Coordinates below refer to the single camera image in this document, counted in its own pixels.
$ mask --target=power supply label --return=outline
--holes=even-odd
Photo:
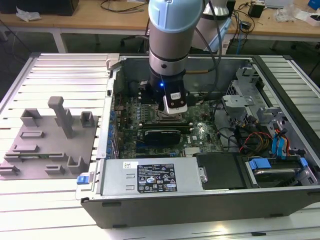
[[[174,164],[137,166],[138,192],[141,194],[176,192]]]

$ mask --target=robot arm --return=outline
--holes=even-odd
[[[214,12],[225,22],[229,11],[227,0],[211,0]],[[194,32],[198,24],[201,32],[207,31],[206,40],[214,47],[217,34],[216,21],[208,10],[209,0],[150,0],[149,2],[149,64],[150,92],[159,109],[168,114],[187,111],[183,76],[190,47],[202,48]]]

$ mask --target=white paper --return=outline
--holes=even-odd
[[[18,18],[22,19],[23,21],[29,22],[32,20],[39,20],[41,19],[40,14],[38,12],[28,12],[23,11],[16,7],[17,13],[15,14]]]
[[[308,17],[311,16],[311,12],[307,12],[307,11],[299,11],[296,15],[294,15],[294,17],[296,19],[300,19],[302,21],[306,21]]]

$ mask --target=motherboard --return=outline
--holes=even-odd
[[[142,104],[135,97],[115,102],[118,132],[122,136],[120,159],[192,157],[196,153],[223,150],[210,114],[213,109],[210,102],[190,106],[187,112],[174,115],[160,111],[157,104]],[[170,135],[175,142],[169,143],[170,137],[161,142],[160,134]]]

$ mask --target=blue release tab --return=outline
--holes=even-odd
[[[251,161],[249,161],[249,165],[252,170],[271,168],[271,165],[267,158],[254,158]]]
[[[300,162],[304,168],[308,166],[308,162],[304,157],[300,158]]]
[[[76,184],[78,185],[89,184],[89,176],[78,176],[76,178]]]

